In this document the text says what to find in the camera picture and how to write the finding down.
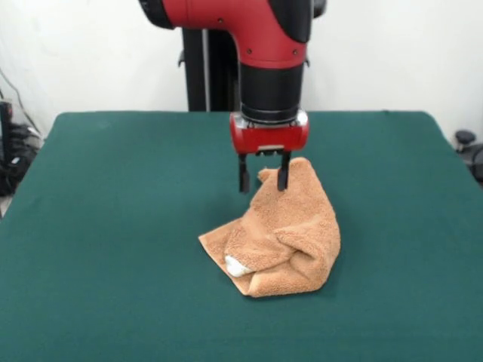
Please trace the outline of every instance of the brown towel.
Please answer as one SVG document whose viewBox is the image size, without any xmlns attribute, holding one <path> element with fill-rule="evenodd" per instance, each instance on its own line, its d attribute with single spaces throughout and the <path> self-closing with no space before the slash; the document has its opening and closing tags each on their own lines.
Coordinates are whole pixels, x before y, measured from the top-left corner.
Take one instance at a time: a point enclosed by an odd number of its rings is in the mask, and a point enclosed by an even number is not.
<svg viewBox="0 0 483 362">
<path fill-rule="evenodd" d="M 277 172 L 259 172 L 263 184 L 243 217 L 199 237 L 246 296 L 318 290 L 340 251 L 334 210 L 310 162 L 291 161 L 284 192 Z"/>
</svg>

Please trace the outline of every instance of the table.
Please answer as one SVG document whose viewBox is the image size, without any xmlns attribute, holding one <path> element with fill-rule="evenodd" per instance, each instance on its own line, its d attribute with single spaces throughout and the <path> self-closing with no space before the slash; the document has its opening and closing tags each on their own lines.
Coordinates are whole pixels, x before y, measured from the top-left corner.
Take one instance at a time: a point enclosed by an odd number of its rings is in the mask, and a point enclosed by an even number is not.
<svg viewBox="0 0 483 362">
<path fill-rule="evenodd" d="M 310 117 L 342 250 L 320 291 L 250 299 L 197 239 L 256 185 L 227 114 L 61 115 L 0 225 L 0 361 L 481 359 L 483 193 L 434 119 Z"/>
</svg>

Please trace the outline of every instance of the electrical cable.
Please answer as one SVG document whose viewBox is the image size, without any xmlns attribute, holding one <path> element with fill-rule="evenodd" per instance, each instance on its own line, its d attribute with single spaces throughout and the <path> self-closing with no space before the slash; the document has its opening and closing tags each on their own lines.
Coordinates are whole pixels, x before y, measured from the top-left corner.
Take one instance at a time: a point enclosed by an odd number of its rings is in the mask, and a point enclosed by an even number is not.
<svg viewBox="0 0 483 362">
<path fill-rule="evenodd" d="M 23 106 L 23 103 L 22 103 L 22 97 L 20 96 L 20 92 L 18 91 L 17 87 L 15 87 L 13 85 L 13 83 L 10 81 L 10 79 L 6 76 L 6 74 L 3 72 L 2 68 L 0 67 L 0 75 L 2 76 L 2 78 L 5 80 L 5 82 L 7 82 L 7 84 L 10 86 L 10 88 L 12 88 L 15 92 L 15 94 L 17 95 L 17 99 L 18 99 L 18 103 L 20 105 L 20 109 L 22 109 L 22 112 L 23 114 L 25 115 L 25 117 L 27 118 L 27 120 L 29 121 L 29 123 L 32 125 L 32 127 L 34 127 L 34 129 L 39 133 L 41 134 L 40 130 L 37 128 L 37 126 L 35 125 L 35 122 L 32 120 L 32 118 L 29 116 L 29 113 L 25 110 L 25 107 Z"/>
<path fill-rule="evenodd" d="M 13 195 L 38 154 L 37 141 L 41 138 L 28 124 L 15 124 L 11 121 L 11 106 L 0 102 L 2 121 L 2 156 L 0 157 L 0 197 Z"/>
</svg>

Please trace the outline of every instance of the red robot arm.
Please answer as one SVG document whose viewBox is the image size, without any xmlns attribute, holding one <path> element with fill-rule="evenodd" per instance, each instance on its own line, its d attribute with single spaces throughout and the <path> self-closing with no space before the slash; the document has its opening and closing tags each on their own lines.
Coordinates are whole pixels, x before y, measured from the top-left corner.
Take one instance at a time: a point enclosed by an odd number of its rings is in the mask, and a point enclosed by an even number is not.
<svg viewBox="0 0 483 362">
<path fill-rule="evenodd" d="M 288 186 L 291 152 L 307 141 L 300 110 L 313 0 L 140 0 L 156 26 L 229 32 L 239 61 L 240 113 L 230 115 L 240 190 L 248 191 L 248 154 L 282 154 L 278 189 Z"/>
</svg>

